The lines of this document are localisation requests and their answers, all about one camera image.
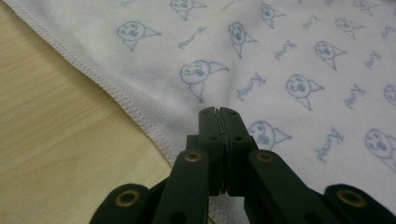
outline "fabric pattern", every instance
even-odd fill
[[[396,213],[396,2],[5,0],[173,162],[209,106],[318,192],[345,183]],[[243,199],[210,202],[247,223]]]

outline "white fabric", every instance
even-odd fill
[[[209,106],[319,192],[345,183],[396,213],[396,2],[5,0],[108,91],[170,162]],[[246,223],[242,199],[212,200]]]

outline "wooden table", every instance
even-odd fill
[[[170,165],[100,87],[0,1],[0,223],[88,223]]]

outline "black plastic part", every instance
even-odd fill
[[[209,107],[199,113],[199,149],[209,156],[209,195],[218,196],[224,188],[224,139],[219,111]]]
[[[186,150],[200,149],[199,135],[187,135]]]
[[[254,188],[247,190],[244,200],[244,209],[250,224],[274,223],[266,205],[262,202],[261,198],[258,197],[258,193]]]
[[[220,114],[227,139],[226,189],[230,196],[243,197],[248,182],[246,176],[248,154],[257,146],[236,111],[223,107],[220,109]]]
[[[202,150],[178,154],[155,212],[155,224],[206,224],[208,156]]]
[[[327,187],[324,202],[343,223],[396,223],[396,217],[382,204],[364,191],[348,185]]]
[[[111,191],[92,217],[91,224],[140,224],[149,198],[141,185],[126,184]]]
[[[160,202],[163,190],[165,189],[168,178],[158,183],[156,186],[148,190],[148,202],[146,203],[145,210],[142,215],[142,223],[151,223],[157,206]]]
[[[248,159],[251,181],[274,223],[340,223],[277,154],[255,150]]]

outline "metal grommet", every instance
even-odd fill
[[[349,189],[339,189],[337,191],[337,197],[343,202],[354,207],[364,207],[367,205],[366,200],[357,192]]]
[[[139,201],[140,193],[134,189],[127,189],[124,192],[117,195],[116,205],[119,207],[128,207],[131,206],[137,201]]]
[[[198,152],[189,152],[184,156],[186,161],[200,161],[201,158],[202,156]]]
[[[260,152],[256,155],[257,160],[263,162],[270,162],[274,159],[274,157],[268,152]]]

